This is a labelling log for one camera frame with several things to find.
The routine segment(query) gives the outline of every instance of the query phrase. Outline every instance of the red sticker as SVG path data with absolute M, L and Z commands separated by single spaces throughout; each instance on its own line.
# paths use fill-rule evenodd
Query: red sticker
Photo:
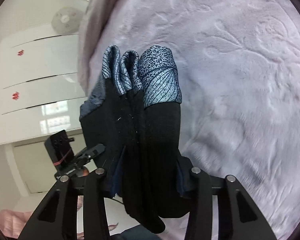
M 13 99 L 13 100 L 18 100 L 18 99 L 19 99 L 19 94 L 20 94 L 19 92 L 13 93 L 13 94 L 12 94 L 12 99 Z

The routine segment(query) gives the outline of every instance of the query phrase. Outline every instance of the fluffy fabric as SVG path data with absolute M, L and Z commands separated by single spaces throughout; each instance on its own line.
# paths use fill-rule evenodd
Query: fluffy fabric
M 300 221 L 300 15 L 291 2 L 119 0 L 90 59 L 88 91 L 109 44 L 171 48 L 181 154 L 211 175 L 235 175 L 287 239 Z M 165 223 L 166 237 L 182 239 Z

